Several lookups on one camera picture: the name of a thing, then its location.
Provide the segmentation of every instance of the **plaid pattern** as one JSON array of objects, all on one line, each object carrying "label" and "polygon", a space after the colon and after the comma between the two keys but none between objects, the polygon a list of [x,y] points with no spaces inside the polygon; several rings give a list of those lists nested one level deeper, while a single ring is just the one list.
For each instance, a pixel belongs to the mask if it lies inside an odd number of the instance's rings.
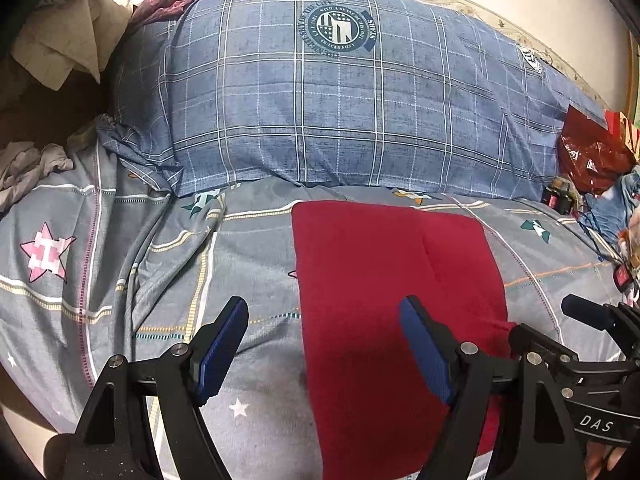
[{"label": "plaid pattern", "polygon": [[[265,178],[203,200],[191,215],[195,196],[150,192],[99,145],[70,158],[74,170],[51,173],[0,221],[0,365],[58,431],[75,430],[111,355],[155,358],[174,342],[190,341],[238,295],[249,305],[250,322],[220,393],[202,410],[212,439],[234,479],[321,480],[301,380],[306,368],[291,228],[292,208],[309,200],[477,219],[502,275],[509,320],[564,343],[583,361],[618,356],[606,332],[560,309],[571,293],[618,302],[613,267],[596,254],[596,243],[601,250],[608,245],[540,202],[414,196],[380,187],[303,188]],[[548,243],[524,230],[526,221],[548,231]],[[30,282],[30,258],[21,245],[38,232],[41,241],[49,235],[58,241],[66,283],[52,272]],[[250,404],[242,424],[229,408],[237,398]],[[164,477],[176,478],[157,400],[149,412]],[[471,478],[481,478],[487,463],[487,455],[477,458]]]},{"label": "plaid pattern", "polygon": [[[368,52],[311,49],[298,30],[323,1],[368,12]],[[146,25],[111,66],[115,121],[101,142],[179,196],[276,175],[538,200],[556,176],[575,85],[460,12],[415,0],[198,0]]]}]

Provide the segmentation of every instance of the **red towel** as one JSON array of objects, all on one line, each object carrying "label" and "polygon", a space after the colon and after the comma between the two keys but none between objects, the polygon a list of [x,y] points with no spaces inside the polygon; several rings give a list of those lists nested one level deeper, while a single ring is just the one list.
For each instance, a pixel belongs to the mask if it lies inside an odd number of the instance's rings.
[{"label": "red towel", "polygon": [[[419,470],[447,408],[427,389],[399,326],[415,294],[459,341],[508,356],[504,287],[476,220],[410,208],[306,202],[293,209],[308,390],[324,480]],[[479,453],[492,448],[488,413]]]}]

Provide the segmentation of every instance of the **circular emblem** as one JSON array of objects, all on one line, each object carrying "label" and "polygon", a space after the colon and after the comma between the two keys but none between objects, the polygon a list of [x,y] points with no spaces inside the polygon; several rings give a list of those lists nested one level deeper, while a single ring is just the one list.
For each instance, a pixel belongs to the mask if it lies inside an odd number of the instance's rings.
[{"label": "circular emblem", "polygon": [[376,25],[367,11],[358,13],[349,7],[324,2],[306,9],[301,18],[303,30],[300,32],[305,43],[330,56],[361,46],[371,51],[376,42]]}]

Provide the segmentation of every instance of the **pink star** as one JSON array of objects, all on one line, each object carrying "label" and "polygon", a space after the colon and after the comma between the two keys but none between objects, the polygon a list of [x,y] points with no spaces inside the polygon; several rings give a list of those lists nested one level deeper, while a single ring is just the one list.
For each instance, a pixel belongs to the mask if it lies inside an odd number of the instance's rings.
[{"label": "pink star", "polygon": [[29,268],[31,274],[29,281],[34,282],[48,270],[59,276],[66,282],[65,267],[60,256],[66,251],[76,238],[58,238],[54,240],[47,223],[42,224],[42,229],[36,233],[35,240],[20,244],[22,250],[29,256]]}]

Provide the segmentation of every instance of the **gray bedsheet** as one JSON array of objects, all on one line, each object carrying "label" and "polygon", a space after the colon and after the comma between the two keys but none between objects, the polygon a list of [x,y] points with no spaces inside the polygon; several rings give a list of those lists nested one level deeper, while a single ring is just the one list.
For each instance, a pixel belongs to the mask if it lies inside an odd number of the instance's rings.
[{"label": "gray bedsheet", "polygon": [[[72,156],[0,221],[0,362],[60,431],[73,431],[109,356],[159,355],[213,321],[231,295],[250,325],[204,418],[235,480],[319,479],[306,399],[291,209],[353,200],[477,218],[502,273],[509,318],[575,349],[616,357],[601,332],[563,316],[564,295],[617,302],[609,263],[571,218],[540,204],[433,197],[383,187],[297,187],[271,177],[177,199],[155,192],[100,144]],[[175,478],[156,402],[162,469]],[[477,460],[481,474],[487,457]]]}]

